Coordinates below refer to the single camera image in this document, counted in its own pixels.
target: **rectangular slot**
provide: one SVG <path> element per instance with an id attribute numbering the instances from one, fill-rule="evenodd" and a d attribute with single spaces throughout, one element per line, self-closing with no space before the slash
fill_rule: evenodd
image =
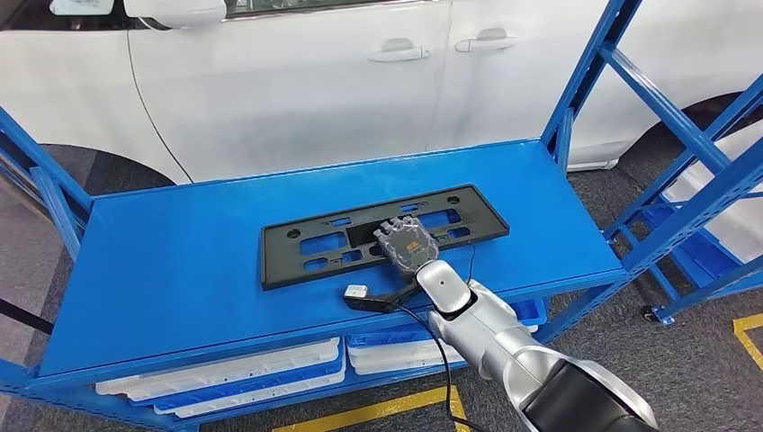
<path id="1" fill-rule="evenodd" d="M 306 238 L 300 242 L 300 252 L 303 255 L 312 255 L 326 252 L 331 249 L 343 248 L 347 244 L 344 232 L 332 232 L 313 238 Z"/>
<path id="2" fill-rule="evenodd" d="M 419 214 L 418 219 L 425 228 L 437 228 L 461 221 L 461 216 L 454 209 L 432 211 L 431 213 Z"/>
<path id="3" fill-rule="evenodd" d="M 359 250 L 348 250 L 342 254 L 342 264 L 360 261 L 360 258 L 362 257 L 363 254 Z"/>
<path id="4" fill-rule="evenodd" d="M 315 258 L 311 259 L 310 261 L 305 261 L 305 264 L 302 266 L 305 270 L 309 272 L 314 272 L 316 270 L 320 270 L 321 268 L 325 267 L 328 264 L 327 258 Z"/>
<path id="5" fill-rule="evenodd" d="M 360 245 L 375 243 L 376 237 L 373 236 L 373 231 L 377 230 L 384 221 L 386 221 L 386 219 L 379 219 L 348 228 L 347 237 L 350 240 L 350 247 L 357 248 Z"/>
<path id="6" fill-rule="evenodd" d="M 404 213 L 415 212 L 416 210 L 418 210 L 417 202 L 414 202 L 412 204 L 403 204 L 400 206 L 400 211 Z"/>
<path id="7" fill-rule="evenodd" d="M 340 218 L 340 219 L 334 219 L 334 220 L 331 221 L 331 225 L 333 225 L 335 227 L 341 227 L 343 225 L 349 225 L 350 223 L 352 223 L 350 218 Z"/>
<path id="8" fill-rule="evenodd" d="M 461 237 L 466 237 L 470 234 L 471 231 L 466 227 L 458 227 L 448 230 L 448 236 L 450 236 L 451 239 L 460 239 Z"/>

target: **blue metal shelf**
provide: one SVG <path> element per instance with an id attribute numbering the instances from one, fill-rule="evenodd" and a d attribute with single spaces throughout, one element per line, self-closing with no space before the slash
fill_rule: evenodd
<path id="1" fill-rule="evenodd" d="M 664 203 L 664 200 L 658 198 L 655 203 Z M 642 219 L 654 230 L 674 212 L 675 210 L 670 207 L 650 207 L 642 213 Z M 688 237 L 673 249 L 669 256 L 695 290 L 715 282 L 719 277 L 744 265 L 707 229 L 700 229 L 693 236 Z M 760 286 L 763 286 L 763 273 L 723 288 L 705 300 L 742 293 Z"/>
<path id="2" fill-rule="evenodd" d="M 10 161 L 0 174 L 45 204 L 75 260 L 42 363 L 25 368 L 0 361 L 0 392 L 144 428 L 193 431 L 206 421 L 437 372 L 441 368 L 358 376 L 350 370 L 344 382 L 318 391 L 184 420 L 97 395 L 87 386 L 413 322 L 401 312 L 349 310 L 341 300 L 348 284 L 362 282 L 376 292 L 398 288 L 390 265 L 262 291 L 259 232 L 276 222 L 457 185 L 476 185 L 511 227 L 509 236 L 475 245 L 477 280 L 508 302 L 585 290 L 541 327 L 535 334 L 541 341 L 558 336 L 642 272 L 656 271 L 671 252 L 695 271 L 678 246 L 763 179 L 763 139 L 733 162 L 714 145 L 763 101 L 763 76 L 707 130 L 699 130 L 616 47 L 639 4 L 608 2 L 539 139 L 94 198 L 0 109 L 0 131 L 7 138 L 0 139 L 0 157 Z M 574 120 L 606 66 L 687 149 L 602 236 L 565 171 Z M 629 225 L 698 159 L 715 173 L 714 180 L 636 241 Z M 618 232 L 633 243 L 622 260 L 606 243 Z M 442 254 L 461 275 L 468 273 L 470 257 L 464 247 Z M 673 311 L 755 282 L 761 269 L 763 257 L 686 296 L 658 277 L 672 303 L 654 314 L 666 322 Z M 410 307 L 423 314 L 430 303 L 422 295 Z"/>

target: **caster wheel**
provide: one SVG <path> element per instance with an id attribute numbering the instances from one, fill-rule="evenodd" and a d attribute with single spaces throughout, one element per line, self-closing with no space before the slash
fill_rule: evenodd
<path id="1" fill-rule="evenodd" d="M 651 311 L 651 306 L 644 306 L 642 307 L 642 318 L 649 322 L 658 322 L 657 316 L 654 315 L 654 312 Z"/>

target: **yellow floor marking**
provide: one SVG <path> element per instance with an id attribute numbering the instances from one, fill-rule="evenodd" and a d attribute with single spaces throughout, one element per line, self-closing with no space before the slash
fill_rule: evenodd
<path id="1" fill-rule="evenodd" d="M 737 336 L 741 345 L 748 353 L 750 353 L 752 359 L 755 360 L 755 363 L 758 364 L 760 370 L 763 371 L 763 355 L 760 354 L 758 347 L 752 343 L 752 339 L 745 333 L 747 330 L 756 329 L 758 327 L 763 327 L 763 313 L 734 320 L 734 335 Z"/>
<path id="2" fill-rule="evenodd" d="M 349 411 L 340 412 L 332 416 L 316 418 L 314 420 L 303 421 L 301 423 L 294 423 L 293 425 L 289 426 L 277 427 L 273 429 L 273 432 L 323 432 L 339 428 L 346 428 L 348 426 L 357 425 L 366 421 L 391 416 L 392 414 L 425 407 L 427 405 L 432 405 L 433 403 L 442 402 L 444 400 L 445 387 L 440 387 L 438 389 L 422 391 L 421 393 L 411 394 L 409 396 L 388 400 L 382 403 L 376 403 L 363 408 L 351 409 Z M 456 416 L 462 419 L 466 418 L 463 414 L 461 398 L 459 397 L 458 391 L 455 389 L 454 385 L 451 386 L 451 410 Z M 459 424 L 456 424 L 455 430 L 458 432 L 469 432 L 469 429 L 466 426 Z"/>

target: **car window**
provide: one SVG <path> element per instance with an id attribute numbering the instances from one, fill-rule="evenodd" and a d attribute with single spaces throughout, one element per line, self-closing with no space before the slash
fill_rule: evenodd
<path id="1" fill-rule="evenodd" d="M 384 0 L 225 0 L 228 17 L 279 11 L 379 3 Z"/>

